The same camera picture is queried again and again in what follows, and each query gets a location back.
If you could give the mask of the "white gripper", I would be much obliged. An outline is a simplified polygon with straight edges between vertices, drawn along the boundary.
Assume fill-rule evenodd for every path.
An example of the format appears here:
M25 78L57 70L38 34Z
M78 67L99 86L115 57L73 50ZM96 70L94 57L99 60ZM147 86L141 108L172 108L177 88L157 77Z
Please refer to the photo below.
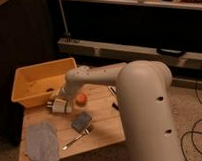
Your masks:
M48 101L46 107L50 108L55 114L71 113L73 111L71 103L60 98L55 99L54 101Z

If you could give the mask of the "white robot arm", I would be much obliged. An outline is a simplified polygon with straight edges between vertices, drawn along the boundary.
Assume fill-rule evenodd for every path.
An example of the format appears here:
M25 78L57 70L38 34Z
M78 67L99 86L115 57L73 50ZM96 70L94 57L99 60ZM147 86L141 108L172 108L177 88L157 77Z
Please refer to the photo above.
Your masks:
M65 73L52 99L73 100L83 85L114 86L131 161L184 161L168 91L169 68L159 61L134 61Z

